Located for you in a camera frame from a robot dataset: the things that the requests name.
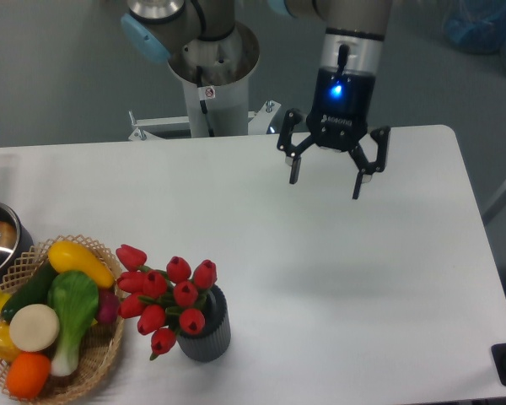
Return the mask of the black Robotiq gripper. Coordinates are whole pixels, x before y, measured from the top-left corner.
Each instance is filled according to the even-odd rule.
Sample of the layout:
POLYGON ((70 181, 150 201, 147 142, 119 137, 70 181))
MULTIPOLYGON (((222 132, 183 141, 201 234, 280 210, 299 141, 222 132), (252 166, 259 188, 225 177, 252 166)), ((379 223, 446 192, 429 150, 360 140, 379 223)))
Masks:
POLYGON ((299 179, 302 153, 313 143, 323 148, 350 151, 358 168, 353 200, 358 200, 365 176, 385 170, 391 127, 380 127, 369 134, 377 145, 375 161, 368 161, 359 143, 367 132, 367 115, 375 81, 373 75, 338 73, 334 69, 318 71, 310 113, 306 116, 298 109, 287 110, 277 140, 277 149, 285 153, 285 162, 290 167, 291 185, 299 179), (305 120, 309 134, 294 144, 294 128, 305 120))

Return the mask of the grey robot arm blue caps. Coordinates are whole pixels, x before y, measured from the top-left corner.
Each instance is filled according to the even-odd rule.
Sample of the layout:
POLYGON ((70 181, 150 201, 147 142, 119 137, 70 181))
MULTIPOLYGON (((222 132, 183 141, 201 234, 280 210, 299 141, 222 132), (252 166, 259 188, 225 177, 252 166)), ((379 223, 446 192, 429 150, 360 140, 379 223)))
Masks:
POLYGON ((368 113, 392 4, 389 1, 270 1, 255 17, 245 1, 130 1, 121 28, 147 60, 167 66, 186 100, 194 138, 243 136, 252 130, 249 83, 261 59, 276 78, 295 83, 293 67, 276 67, 285 46, 305 50, 309 28, 317 63, 310 108, 290 108, 277 149, 295 183, 311 147, 346 153, 357 177, 353 195, 384 171, 390 129, 369 129, 368 113))

